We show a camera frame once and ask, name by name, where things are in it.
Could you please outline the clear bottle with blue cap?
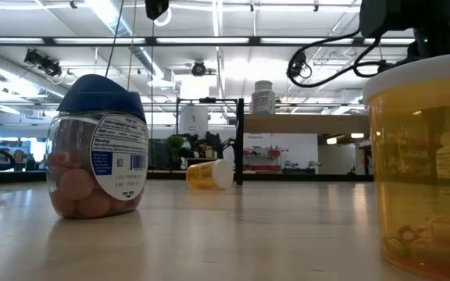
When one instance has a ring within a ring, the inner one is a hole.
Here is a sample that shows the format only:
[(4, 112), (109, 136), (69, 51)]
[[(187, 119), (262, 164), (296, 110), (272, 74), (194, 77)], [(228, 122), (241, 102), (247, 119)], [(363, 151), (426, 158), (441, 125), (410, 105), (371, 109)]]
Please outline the clear bottle with blue cap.
[(46, 176), (53, 208), (75, 219), (134, 210), (147, 180), (148, 149), (139, 94), (97, 74), (79, 78), (48, 128)]

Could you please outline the orange pill bottle white cap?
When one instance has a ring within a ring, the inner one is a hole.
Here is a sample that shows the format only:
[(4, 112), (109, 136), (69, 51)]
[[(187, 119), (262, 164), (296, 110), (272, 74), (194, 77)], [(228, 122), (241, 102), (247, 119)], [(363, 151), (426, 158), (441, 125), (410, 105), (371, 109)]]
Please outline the orange pill bottle white cap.
[(436, 152), (450, 132), (450, 55), (371, 78), (369, 109), (382, 257), (409, 272), (450, 281), (450, 183)]
[(186, 181), (192, 188), (225, 190), (234, 182), (234, 166), (225, 159), (194, 164), (187, 168)]

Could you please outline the white shelf with red bins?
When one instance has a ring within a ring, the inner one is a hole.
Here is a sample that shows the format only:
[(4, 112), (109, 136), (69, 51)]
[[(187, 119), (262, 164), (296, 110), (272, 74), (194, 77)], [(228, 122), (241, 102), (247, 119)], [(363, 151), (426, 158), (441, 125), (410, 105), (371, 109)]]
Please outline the white shelf with red bins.
[(245, 148), (243, 170), (255, 173), (280, 173), (282, 170), (281, 150), (273, 147)]

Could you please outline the white cylindrical tank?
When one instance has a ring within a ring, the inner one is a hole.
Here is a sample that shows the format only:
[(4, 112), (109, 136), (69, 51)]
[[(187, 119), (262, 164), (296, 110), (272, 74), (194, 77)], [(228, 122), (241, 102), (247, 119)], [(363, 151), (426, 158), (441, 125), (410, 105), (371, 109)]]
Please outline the white cylindrical tank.
[(205, 106), (186, 105), (179, 113), (179, 134), (188, 133), (205, 138), (208, 131), (209, 110)]

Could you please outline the green background plant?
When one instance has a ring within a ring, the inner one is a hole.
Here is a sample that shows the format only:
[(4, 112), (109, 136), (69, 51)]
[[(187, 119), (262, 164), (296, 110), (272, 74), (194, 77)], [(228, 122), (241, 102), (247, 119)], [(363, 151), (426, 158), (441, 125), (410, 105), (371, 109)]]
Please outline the green background plant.
[(166, 146), (169, 151), (169, 165), (172, 170), (180, 169), (182, 165), (182, 158), (188, 156), (188, 149), (184, 147), (186, 139), (181, 135), (171, 135), (166, 139)]

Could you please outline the silver ventilation duct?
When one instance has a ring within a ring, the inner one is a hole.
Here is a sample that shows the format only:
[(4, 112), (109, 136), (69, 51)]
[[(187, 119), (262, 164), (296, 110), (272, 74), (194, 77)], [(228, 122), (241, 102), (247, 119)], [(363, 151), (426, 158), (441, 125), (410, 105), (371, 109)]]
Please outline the silver ventilation duct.
[(72, 72), (50, 77), (37, 65), (19, 66), (0, 56), (0, 101), (59, 103), (77, 80)]

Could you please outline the wooden shelf with black frame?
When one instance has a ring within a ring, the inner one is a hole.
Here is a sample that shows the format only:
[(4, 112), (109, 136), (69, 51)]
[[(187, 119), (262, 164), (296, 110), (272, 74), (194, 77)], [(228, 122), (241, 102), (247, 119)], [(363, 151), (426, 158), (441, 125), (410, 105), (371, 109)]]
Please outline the wooden shelf with black frame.
[(245, 133), (369, 133), (368, 116), (332, 115), (249, 115), (245, 102), (237, 100), (235, 175), (238, 186), (244, 182), (243, 148)]

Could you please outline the black metal table frame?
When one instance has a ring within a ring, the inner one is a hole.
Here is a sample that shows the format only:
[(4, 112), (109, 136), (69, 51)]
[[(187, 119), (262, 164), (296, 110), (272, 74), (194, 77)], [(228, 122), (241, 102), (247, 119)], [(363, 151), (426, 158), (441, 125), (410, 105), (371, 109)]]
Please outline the black metal table frame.
[[(185, 180), (186, 173), (149, 173), (148, 180)], [(373, 182), (373, 175), (309, 175), (244, 173), (243, 181)], [(0, 172), (0, 184), (46, 181), (45, 171)]]

